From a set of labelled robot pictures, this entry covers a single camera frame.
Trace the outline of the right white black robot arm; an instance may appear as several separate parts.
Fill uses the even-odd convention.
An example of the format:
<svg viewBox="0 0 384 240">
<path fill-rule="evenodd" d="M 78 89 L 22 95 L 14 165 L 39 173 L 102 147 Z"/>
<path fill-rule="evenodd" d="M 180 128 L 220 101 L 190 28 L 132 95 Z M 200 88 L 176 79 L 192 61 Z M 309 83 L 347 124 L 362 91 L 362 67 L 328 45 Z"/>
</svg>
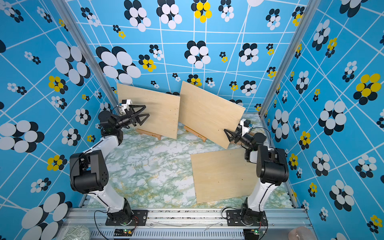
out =
<svg viewBox="0 0 384 240">
<path fill-rule="evenodd" d="M 235 132 L 225 129 L 230 142 L 241 142 L 245 145 L 245 160 L 256 165 L 256 186 L 242 204 L 240 216 L 246 226 L 259 222 L 265 215 L 265 204 L 272 192 L 289 178 L 289 168 L 283 149 L 270 148 L 264 145 L 267 137 L 263 133 L 242 134 L 241 129 Z"/>
</svg>

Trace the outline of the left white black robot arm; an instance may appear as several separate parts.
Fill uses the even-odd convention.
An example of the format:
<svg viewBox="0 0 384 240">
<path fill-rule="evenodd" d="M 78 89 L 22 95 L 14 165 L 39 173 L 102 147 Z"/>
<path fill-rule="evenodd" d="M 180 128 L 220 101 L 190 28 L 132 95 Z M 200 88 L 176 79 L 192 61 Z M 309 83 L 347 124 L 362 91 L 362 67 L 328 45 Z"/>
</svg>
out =
<svg viewBox="0 0 384 240">
<path fill-rule="evenodd" d="M 70 184 L 72 190 L 93 197 L 106 208 L 107 226 L 144 226 L 148 211 L 133 211 L 128 200 L 109 184 L 106 158 L 122 143 L 123 128 L 141 126 L 150 115 L 143 113 L 145 105 L 133 105 L 131 100 L 123 100 L 121 108 L 122 115 L 99 113 L 101 140 L 90 149 L 71 155 Z"/>
</svg>

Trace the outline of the wooden easel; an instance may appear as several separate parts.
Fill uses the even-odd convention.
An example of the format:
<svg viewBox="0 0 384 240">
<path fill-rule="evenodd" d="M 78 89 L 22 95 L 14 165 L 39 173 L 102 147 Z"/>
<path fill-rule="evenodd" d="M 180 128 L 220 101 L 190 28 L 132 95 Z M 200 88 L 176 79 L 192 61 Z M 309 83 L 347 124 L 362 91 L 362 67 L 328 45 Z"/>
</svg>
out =
<svg viewBox="0 0 384 240">
<path fill-rule="evenodd" d="M 140 135 L 147 135 L 147 136 L 150 136 L 150 137 L 157 138 L 158 140 L 162 139 L 161 135 L 155 134 L 155 133 L 152 133 L 152 132 L 148 132 L 148 131 L 145 131 L 145 130 L 136 129 L 136 132 L 139 133 Z"/>
<path fill-rule="evenodd" d="M 204 143 L 206 142 L 207 138 L 204 137 L 203 135 L 199 134 L 198 132 L 192 130 L 191 128 L 187 127 L 187 126 L 184 126 L 184 129 L 189 132 L 189 133 L 192 133 L 193 135 L 195 135 L 196 137 L 200 138 Z"/>
</svg>

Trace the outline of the plywood board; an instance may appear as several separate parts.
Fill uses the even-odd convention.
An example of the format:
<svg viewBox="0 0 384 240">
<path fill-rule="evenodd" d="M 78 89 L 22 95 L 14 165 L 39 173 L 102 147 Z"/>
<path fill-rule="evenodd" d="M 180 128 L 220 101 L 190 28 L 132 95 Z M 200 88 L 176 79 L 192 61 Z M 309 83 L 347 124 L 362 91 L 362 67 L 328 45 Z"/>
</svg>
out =
<svg viewBox="0 0 384 240">
<path fill-rule="evenodd" d="M 245 149 L 191 155 L 197 203 L 249 196 L 259 178 L 256 164 L 245 160 Z"/>
<path fill-rule="evenodd" d="M 134 105 L 145 105 L 149 118 L 137 128 L 176 139 L 179 123 L 180 97 L 166 93 L 117 84 L 118 99 L 131 100 Z"/>
<path fill-rule="evenodd" d="M 235 131 L 245 108 L 188 82 L 180 91 L 179 122 L 227 149 L 224 130 Z"/>
</svg>

